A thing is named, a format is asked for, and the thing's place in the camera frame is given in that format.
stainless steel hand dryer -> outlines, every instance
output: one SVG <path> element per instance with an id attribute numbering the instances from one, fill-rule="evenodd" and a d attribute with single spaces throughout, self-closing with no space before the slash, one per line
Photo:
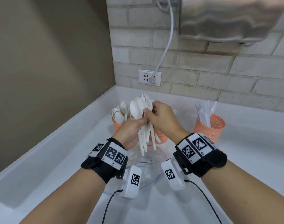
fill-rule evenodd
<path id="1" fill-rule="evenodd" d="M 181 38 L 258 42 L 284 12 L 284 0 L 181 0 Z"/>

white sensor device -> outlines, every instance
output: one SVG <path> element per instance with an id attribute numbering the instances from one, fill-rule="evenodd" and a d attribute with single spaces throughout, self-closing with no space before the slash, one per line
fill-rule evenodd
<path id="1" fill-rule="evenodd" d="M 142 170 L 134 165 L 125 169 L 121 187 L 123 191 L 119 194 L 121 197 L 132 200 L 137 198 L 141 174 Z"/>
<path id="2" fill-rule="evenodd" d="M 182 172 L 174 157 L 162 162 L 163 175 L 166 176 L 171 188 L 175 191 L 186 187 L 186 175 Z"/>

brick wall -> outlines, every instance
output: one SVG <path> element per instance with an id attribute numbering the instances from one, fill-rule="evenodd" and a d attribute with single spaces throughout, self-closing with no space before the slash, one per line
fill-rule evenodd
<path id="1" fill-rule="evenodd" d="M 138 69 L 159 63 L 170 15 L 154 0 L 107 0 L 107 7 L 117 85 L 284 112 L 284 15 L 252 46 L 180 40 L 175 31 L 156 87 L 138 84 Z"/>

outlet label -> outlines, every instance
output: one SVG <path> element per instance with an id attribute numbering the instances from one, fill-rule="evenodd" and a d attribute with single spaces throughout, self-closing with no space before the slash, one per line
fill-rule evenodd
<path id="1" fill-rule="evenodd" d="M 155 79 L 151 83 L 150 80 L 151 80 L 153 73 L 154 73 L 154 71 L 139 69 L 138 70 L 138 83 L 151 85 L 151 86 L 160 86 L 161 85 L 162 72 L 157 71 L 157 73 L 154 76 Z"/>

left hand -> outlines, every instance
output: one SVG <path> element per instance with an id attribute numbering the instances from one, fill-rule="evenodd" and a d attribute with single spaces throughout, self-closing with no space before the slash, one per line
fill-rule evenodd
<path id="1" fill-rule="evenodd" d="M 130 117 L 113 135 L 113 138 L 118 140 L 126 150 L 130 150 L 138 143 L 139 128 L 148 121 L 147 117 L 135 120 Z"/>

